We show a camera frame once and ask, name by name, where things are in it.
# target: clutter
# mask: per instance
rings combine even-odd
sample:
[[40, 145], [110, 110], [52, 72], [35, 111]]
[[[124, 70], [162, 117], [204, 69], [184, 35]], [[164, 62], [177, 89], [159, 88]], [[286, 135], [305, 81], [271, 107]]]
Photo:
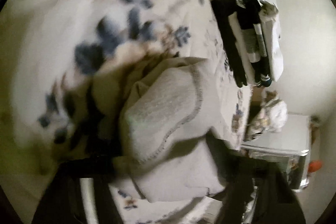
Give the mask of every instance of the clutter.
[[254, 140], [265, 132], [279, 132], [287, 120], [287, 105], [276, 91], [266, 91], [261, 110], [249, 124], [246, 140]]

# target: bed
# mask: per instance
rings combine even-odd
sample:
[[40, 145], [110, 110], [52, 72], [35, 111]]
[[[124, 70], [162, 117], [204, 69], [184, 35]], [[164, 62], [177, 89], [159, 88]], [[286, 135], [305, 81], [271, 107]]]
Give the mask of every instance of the bed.
[[[120, 37], [124, 35], [123, 30], [130, 29], [130, 25], [135, 26], [133, 40], [146, 42], [154, 40], [150, 38], [151, 31], [159, 30], [159, 35], [165, 32], [168, 37], [166, 48], [148, 43], [146, 51], [153, 49], [162, 53], [169, 50], [179, 52], [182, 57], [196, 56], [211, 61], [221, 114], [231, 129], [230, 144], [239, 150], [247, 122], [251, 87], [238, 88], [235, 84], [210, 1], [7, 1], [0, 14], [0, 40], [3, 41], [1, 79], [5, 91], [1, 93], [0, 126], [2, 132], [8, 132], [1, 136], [0, 141], [3, 161], [0, 184], [24, 223], [31, 222], [43, 191], [53, 178], [56, 166], [52, 156], [64, 152], [63, 146], [56, 151], [51, 147], [53, 132], [64, 124], [66, 114], [59, 111], [58, 116], [48, 117], [55, 121], [52, 130], [41, 128], [39, 124], [39, 117], [45, 113], [45, 96], [55, 85], [62, 87], [64, 78], [71, 87], [85, 83], [85, 79], [78, 76], [74, 69], [74, 51], [83, 41], [95, 43], [96, 26], [106, 16], [109, 22], [115, 24]], [[267, 1], [276, 4], [275, 0]], [[132, 43], [126, 41], [113, 51], [124, 57], [129, 54]], [[137, 54], [134, 56], [136, 60], [140, 58]], [[123, 58], [120, 63], [122, 67], [125, 63]], [[114, 115], [104, 109], [106, 101], [112, 99], [101, 97], [98, 108], [107, 116]], [[77, 156], [81, 156], [80, 146], [69, 157]], [[194, 222], [202, 217], [210, 204], [214, 204], [208, 197], [166, 204], [148, 203], [123, 194], [114, 185], [110, 189], [125, 223]]]

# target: gray towel stitching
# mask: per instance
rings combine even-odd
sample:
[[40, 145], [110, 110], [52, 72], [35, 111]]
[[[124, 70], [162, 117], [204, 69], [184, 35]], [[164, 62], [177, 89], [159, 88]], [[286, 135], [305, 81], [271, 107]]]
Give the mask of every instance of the gray towel stitching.
[[193, 77], [193, 83], [194, 83], [195, 90], [196, 90], [196, 103], [195, 103], [194, 110], [192, 111], [191, 114], [184, 117], [182, 120], [180, 120], [175, 126], [173, 126], [168, 131], [168, 133], [164, 136], [159, 148], [157, 148], [157, 150], [154, 153], [152, 153], [152, 155], [150, 155], [146, 159], [135, 160], [136, 162], [140, 164], [144, 164], [149, 160], [155, 159], [164, 150], [164, 145], [166, 144], [167, 139], [170, 137], [170, 135], [172, 135], [181, 125], [192, 121], [199, 113], [201, 106], [202, 106], [202, 101], [203, 101], [203, 91], [202, 91], [202, 88], [200, 87], [200, 75], [195, 65], [190, 66], [190, 71]]

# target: floral comforter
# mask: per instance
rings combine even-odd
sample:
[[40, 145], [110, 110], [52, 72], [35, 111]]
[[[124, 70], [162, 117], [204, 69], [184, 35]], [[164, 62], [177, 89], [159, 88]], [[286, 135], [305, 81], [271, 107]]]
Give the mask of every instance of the floral comforter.
[[[114, 130], [108, 121], [127, 96], [123, 75], [156, 55], [212, 61], [221, 113], [239, 149], [250, 87], [235, 84], [210, 0], [8, 0], [0, 19], [2, 63], [10, 68], [1, 67], [10, 94], [1, 109], [13, 117], [7, 125], [16, 144], [42, 143], [42, 162], [29, 172], [94, 151], [100, 142], [88, 132], [105, 138]], [[127, 212], [138, 208], [125, 204]]]

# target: blanket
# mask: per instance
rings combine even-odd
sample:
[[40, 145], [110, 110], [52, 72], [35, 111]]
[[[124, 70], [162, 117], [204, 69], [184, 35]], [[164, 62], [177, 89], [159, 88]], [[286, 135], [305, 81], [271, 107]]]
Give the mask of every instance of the blanket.
[[[226, 107], [226, 91], [236, 86], [209, 0], [9, 0], [2, 15], [14, 139], [21, 148], [34, 143], [43, 172], [108, 151], [127, 75], [152, 56], [208, 58], [231, 124], [236, 103]], [[25, 27], [15, 39], [19, 17]], [[236, 148], [241, 135], [232, 135]]]
[[220, 114], [210, 62], [162, 61], [136, 82], [120, 116], [121, 161], [149, 201], [177, 201], [223, 190], [204, 139], [231, 134]]

